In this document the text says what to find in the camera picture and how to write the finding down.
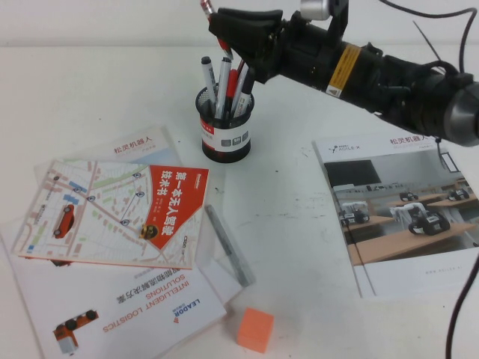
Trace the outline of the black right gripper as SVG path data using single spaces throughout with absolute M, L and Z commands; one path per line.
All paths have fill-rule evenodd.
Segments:
M 300 18 L 293 13 L 289 20 L 282 10 L 248 11 L 221 7 L 210 17 L 209 31 L 228 45 L 254 71 L 256 82 L 265 84 L 280 74 L 291 25 Z

